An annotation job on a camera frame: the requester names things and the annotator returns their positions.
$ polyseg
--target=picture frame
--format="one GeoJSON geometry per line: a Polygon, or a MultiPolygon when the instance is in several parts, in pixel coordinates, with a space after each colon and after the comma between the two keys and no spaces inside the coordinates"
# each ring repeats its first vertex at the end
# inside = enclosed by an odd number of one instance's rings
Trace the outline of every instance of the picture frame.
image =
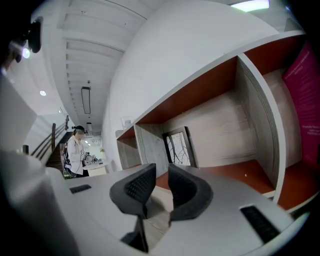
{"type": "Polygon", "coordinates": [[[186,126],[162,135],[169,163],[197,167],[186,126]]]}

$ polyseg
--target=magenta poster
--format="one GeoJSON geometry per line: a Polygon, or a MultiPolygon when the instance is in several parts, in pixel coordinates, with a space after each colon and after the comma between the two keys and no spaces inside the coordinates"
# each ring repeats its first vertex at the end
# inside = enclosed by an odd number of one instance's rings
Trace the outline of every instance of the magenta poster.
{"type": "Polygon", "coordinates": [[[316,165],[320,145],[320,66],[308,43],[283,80],[299,119],[302,160],[316,165]]]}

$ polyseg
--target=person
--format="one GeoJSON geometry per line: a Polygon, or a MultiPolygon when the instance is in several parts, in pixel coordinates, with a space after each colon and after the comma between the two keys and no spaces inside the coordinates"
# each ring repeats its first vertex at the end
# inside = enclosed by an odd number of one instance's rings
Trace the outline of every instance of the person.
{"type": "Polygon", "coordinates": [[[83,161],[85,151],[81,140],[85,138],[85,135],[85,128],[79,125],[73,131],[73,134],[67,144],[68,158],[71,164],[70,170],[76,175],[76,178],[89,176],[88,171],[83,169],[83,166],[85,166],[83,161]]]}

